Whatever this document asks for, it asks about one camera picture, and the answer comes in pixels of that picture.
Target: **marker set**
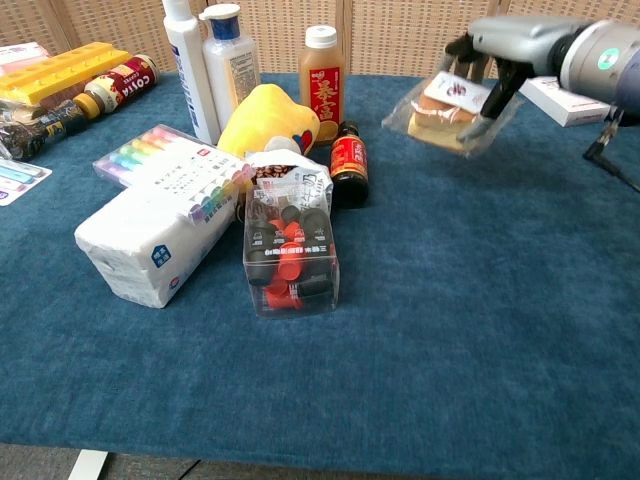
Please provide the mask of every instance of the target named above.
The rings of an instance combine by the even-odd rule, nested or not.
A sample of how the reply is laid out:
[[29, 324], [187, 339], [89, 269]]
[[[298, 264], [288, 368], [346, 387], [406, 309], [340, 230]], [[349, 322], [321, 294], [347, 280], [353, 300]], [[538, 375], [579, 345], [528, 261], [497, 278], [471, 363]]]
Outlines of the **marker set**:
[[46, 168], [0, 159], [0, 206], [9, 205], [49, 175]]
[[172, 195], [193, 224], [208, 222], [234, 193], [251, 185], [253, 169], [238, 158], [158, 125], [94, 163], [119, 185]]
[[94, 162], [93, 167], [101, 177], [130, 187], [165, 168], [167, 162], [179, 161], [186, 152], [202, 146], [182, 132], [158, 125]]

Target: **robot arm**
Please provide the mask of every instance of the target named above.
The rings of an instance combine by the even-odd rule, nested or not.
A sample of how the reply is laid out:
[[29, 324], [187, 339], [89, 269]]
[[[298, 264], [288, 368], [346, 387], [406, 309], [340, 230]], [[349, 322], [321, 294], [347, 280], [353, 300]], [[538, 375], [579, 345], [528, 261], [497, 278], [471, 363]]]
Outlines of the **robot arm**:
[[[486, 17], [447, 45], [440, 64], [486, 62], [493, 57], [498, 83], [479, 118], [458, 140], [486, 132], [528, 79], [556, 76], [565, 90], [640, 114], [640, 29], [613, 21], [572, 17]], [[456, 67], [466, 73], [467, 67]], [[472, 80], [481, 80], [474, 70]]]

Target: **wall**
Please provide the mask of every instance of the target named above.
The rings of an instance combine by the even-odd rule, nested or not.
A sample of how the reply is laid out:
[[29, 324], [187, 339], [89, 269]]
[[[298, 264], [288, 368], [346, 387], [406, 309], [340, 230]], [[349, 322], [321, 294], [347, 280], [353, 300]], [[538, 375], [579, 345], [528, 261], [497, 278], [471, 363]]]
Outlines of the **wall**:
[[[259, 44], [264, 72], [296, 71], [304, 30], [339, 27], [351, 72], [429, 74], [469, 22], [497, 12], [571, 15], [640, 24], [637, 0], [238, 0], [242, 26]], [[190, 0], [194, 14], [207, 0]], [[92, 41], [146, 53], [175, 70], [160, 0], [0, 0], [0, 44], [38, 41], [52, 54]], [[202, 35], [208, 35], [202, 25]]]

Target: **orange bottle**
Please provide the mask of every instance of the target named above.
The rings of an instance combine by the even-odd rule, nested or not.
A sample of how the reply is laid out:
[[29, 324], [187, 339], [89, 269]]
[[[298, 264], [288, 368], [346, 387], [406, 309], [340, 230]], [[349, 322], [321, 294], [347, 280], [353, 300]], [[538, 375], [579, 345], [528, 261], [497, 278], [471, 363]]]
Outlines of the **orange bottle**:
[[300, 103], [320, 119], [316, 144], [327, 145], [338, 135], [344, 116], [345, 61], [334, 27], [316, 25], [305, 35], [299, 57]]

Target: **blue table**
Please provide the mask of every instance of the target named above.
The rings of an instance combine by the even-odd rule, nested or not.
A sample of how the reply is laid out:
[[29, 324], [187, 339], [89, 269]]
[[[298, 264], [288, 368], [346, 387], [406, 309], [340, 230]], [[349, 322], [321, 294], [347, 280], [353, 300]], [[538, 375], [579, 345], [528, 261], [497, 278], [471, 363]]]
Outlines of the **blue table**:
[[[298, 98], [293, 75], [265, 76]], [[334, 211], [339, 308], [254, 315], [234, 224], [169, 306], [111, 294], [74, 229], [91, 162], [158, 123], [175, 76], [34, 163], [0, 209], [0, 441], [482, 478], [640, 476], [640, 195], [581, 159], [601, 125], [526, 104], [482, 157], [382, 130], [418, 80], [351, 77], [366, 208]], [[607, 153], [640, 178], [640, 135]], [[326, 163], [327, 151], [312, 157]]]

